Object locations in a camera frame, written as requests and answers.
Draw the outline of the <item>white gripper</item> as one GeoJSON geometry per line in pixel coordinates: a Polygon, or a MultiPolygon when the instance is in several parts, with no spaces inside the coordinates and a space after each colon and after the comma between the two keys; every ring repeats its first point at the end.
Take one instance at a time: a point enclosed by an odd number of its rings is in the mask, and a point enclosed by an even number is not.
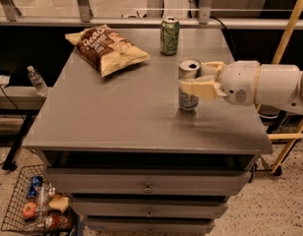
{"type": "Polygon", "coordinates": [[[184,93],[205,100],[223,97],[235,105],[249,106],[255,102],[259,62],[236,61],[225,66],[222,61],[211,61],[201,65],[201,77],[179,81],[179,88],[184,93]]]}

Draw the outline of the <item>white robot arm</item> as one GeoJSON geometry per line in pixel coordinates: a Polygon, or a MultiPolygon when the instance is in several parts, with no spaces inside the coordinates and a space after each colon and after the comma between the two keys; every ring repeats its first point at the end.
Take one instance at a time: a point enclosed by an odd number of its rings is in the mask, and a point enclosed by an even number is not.
{"type": "Polygon", "coordinates": [[[205,100],[234,105],[261,104],[303,115],[303,71],[295,65],[258,61],[206,62],[197,79],[180,79],[179,88],[205,100]]]}

